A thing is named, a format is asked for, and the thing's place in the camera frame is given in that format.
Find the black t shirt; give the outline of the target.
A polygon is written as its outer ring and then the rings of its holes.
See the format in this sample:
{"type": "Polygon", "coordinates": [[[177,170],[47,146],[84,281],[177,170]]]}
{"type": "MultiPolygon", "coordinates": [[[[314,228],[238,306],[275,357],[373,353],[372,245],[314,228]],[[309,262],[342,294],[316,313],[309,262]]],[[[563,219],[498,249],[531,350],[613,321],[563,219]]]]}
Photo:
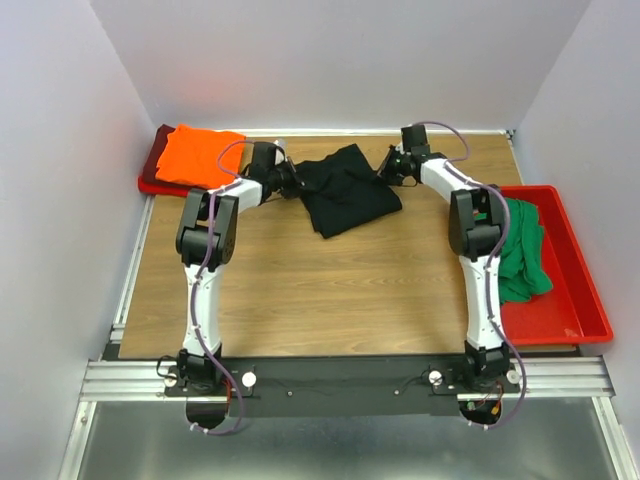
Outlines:
{"type": "Polygon", "coordinates": [[[300,198],[314,231],[325,239],[402,209],[356,144],[319,161],[303,161],[296,170],[304,182],[300,198]]]}

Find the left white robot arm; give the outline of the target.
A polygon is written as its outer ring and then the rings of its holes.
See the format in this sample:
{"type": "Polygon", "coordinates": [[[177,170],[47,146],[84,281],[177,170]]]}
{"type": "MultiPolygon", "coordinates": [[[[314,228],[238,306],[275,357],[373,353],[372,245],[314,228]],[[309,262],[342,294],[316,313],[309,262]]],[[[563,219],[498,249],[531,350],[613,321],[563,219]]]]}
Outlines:
{"type": "Polygon", "coordinates": [[[218,311],[225,267],[236,245],[238,219],[275,193],[294,193],[303,182],[281,141],[236,141],[252,147],[251,161],[228,184],[187,194],[175,246],[187,282],[187,327],[177,356],[178,377],[201,395],[214,393],[229,376],[220,368],[218,311]]]}

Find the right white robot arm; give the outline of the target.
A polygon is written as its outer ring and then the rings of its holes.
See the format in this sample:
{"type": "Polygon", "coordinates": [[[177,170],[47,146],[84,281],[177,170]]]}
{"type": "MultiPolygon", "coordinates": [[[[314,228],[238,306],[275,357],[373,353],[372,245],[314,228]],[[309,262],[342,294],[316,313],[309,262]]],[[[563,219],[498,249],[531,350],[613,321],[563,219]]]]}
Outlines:
{"type": "Polygon", "coordinates": [[[467,389],[480,392],[510,368],[498,282],[500,254],[511,224],[509,207],[498,187],[473,179],[454,165],[454,159],[432,151],[427,125],[403,127],[401,142],[389,149],[377,175],[395,186],[411,177],[449,204],[448,241],[463,271],[468,310],[460,379],[467,389]]]}

